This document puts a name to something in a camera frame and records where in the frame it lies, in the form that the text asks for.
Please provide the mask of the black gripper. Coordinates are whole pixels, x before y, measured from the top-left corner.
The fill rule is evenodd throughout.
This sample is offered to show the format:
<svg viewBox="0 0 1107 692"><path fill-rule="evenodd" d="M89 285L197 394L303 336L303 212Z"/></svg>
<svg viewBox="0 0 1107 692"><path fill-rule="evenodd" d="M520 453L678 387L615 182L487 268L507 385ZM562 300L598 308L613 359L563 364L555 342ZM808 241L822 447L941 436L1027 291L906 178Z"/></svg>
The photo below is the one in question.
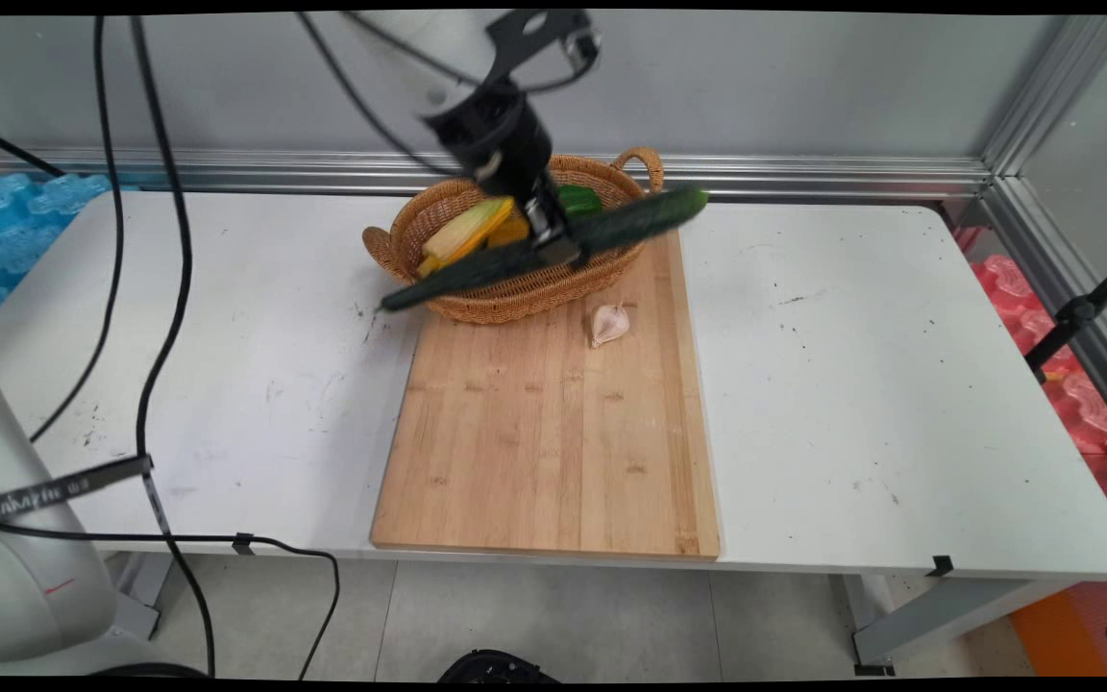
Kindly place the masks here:
<svg viewBox="0 0 1107 692"><path fill-rule="evenodd" d="M523 205L544 266L579 261L573 219L565 216L549 172L554 145L523 87L492 83L445 112L423 115L422 122L483 192Z"/></svg>

